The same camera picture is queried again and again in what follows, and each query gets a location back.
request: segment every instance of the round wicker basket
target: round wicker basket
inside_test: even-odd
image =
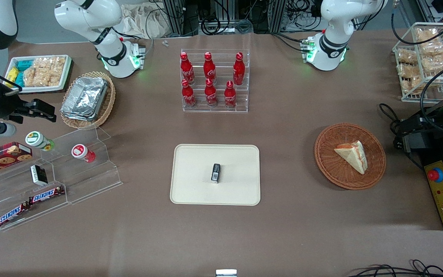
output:
[[[368,168],[362,175],[334,152],[339,144],[360,140]],[[377,138],[366,129],[350,123],[325,128],[315,141],[315,161],[322,173],[334,184],[352,190],[367,189],[379,182],[385,172],[385,153]]]
[[[110,112],[112,112],[112,106],[114,105],[114,101],[116,100],[116,88],[114,87],[114,84],[112,83],[112,80],[110,79],[110,77],[107,76],[107,74],[102,73],[102,72],[88,72],[88,73],[81,75],[80,77],[93,77],[93,78],[100,77],[100,78],[107,80],[107,83],[108,83],[107,92],[106,92],[106,95],[105,95],[104,100],[102,102],[102,106],[100,107],[100,111],[98,112],[98,117],[95,121],[84,121],[84,120],[70,119],[70,118],[65,117],[62,113],[61,113],[61,117],[63,118],[63,121],[66,123],[67,126],[70,126],[73,128],[86,128],[86,127],[91,126],[93,124],[95,124],[95,127],[98,127],[98,126],[102,125],[107,120],[107,118],[110,115]],[[72,82],[72,84],[68,87],[68,89],[66,90],[66,94],[63,99],[63,103],[66,101],[66,98],[69,95],[69,91],[73,87],[76,80],[78,80],[78,78],[76,78]]]

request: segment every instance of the table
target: table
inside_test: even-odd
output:
[[[113,79],[117,99],[103,128],[124,184],[0,233],[0,276],[213,276],[236,268],[239,276],[325,277],[371,264],[410,268],[413,258],[443,268],[443,231],[425,175],[392,147],[389,119],[378,109],[388,103],[401,118],[418,110],[398,99],[390,31],[356,32],[332,72],[303,64],[270,35],[168,42],[157,41],[143,71]],[[251,49],[249,113],[183,113],[180,49],[244,47]],[[91,43],[19,43],[10,51],[47,54],[70,55],[73,79],[104,70]],[[63,94],[37,97],[58,112]],[[385,175],[371,189],[334,186],[314,162],[316,137],[339,122],[367,128],[385,149]],[[34,129],[50,138],[72,131],[60,119],[25,118],[12,139]],[[261,202],[171,203],[174,148],[186,143],[256,145]]]

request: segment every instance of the snickers bar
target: snickers bar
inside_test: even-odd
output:
[[[26,211],[28,208],[30,208],[30,205],[27,201],[25,203],[21,203],[18,205],[18,207],[12,209],[11,211],[5,213],[3,216],[0,217],[0,227],[13,219],[15,216],[21,214],[22,212]]]
[[[59,187],[55,187],[51,190],[45,191],[43,193],[37,194],[35,196],[30,196],[30,198],[28,199],[28,203],[30,205],[35,204],[35,202],[40,202],[40,201],[44,201],[47,200],[51,197],[54,197],[56,195],[61,195],[61,194],[65,194],[65,187],[64,186],[59,186]]]

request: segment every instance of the red bottle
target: red bottle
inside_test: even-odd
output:
[[[217,89],[213,86],[213,80],[206,79],[206,88],[204,89],[204,94],[206,94],[208,107],[214,108],[218,105]]]
[[[184,98],[184,103],[186,107],[192,108],[196,106],[196,98],[194,97],[194,92],[189,85],[189,82],[184,79],[182,80],[182,97]]]
[[[186,52],[181,53],[181,70],[184,79],[186,79],[189,84],[194,84],[194,68],[192,67],[192,63],[190,63]]]
[[[227,81],[225,89],[225,106],[229,108],[235,107],[235,89],[233,88],[233,82]]]
[[[244,81],[244,74],[246,72],[246,65],[244,65],[244,62],[242,61],[243,58],[244,55],[242,52],[235,55],[235,63],[233,65],[233,82],[237,86],[241,86],[242,82]]]
[[[217,72],[215,68],[215,63],[211,60],[211,53],[206,52],[204,53],[204,77],[206,79],[211,79],[213,81],[213,84],[217,83]]]

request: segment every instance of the cookie box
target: cookie box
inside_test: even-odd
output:
[[[32,159],[32,150],[18,142],[0,147],[0,169],[29,159]]]

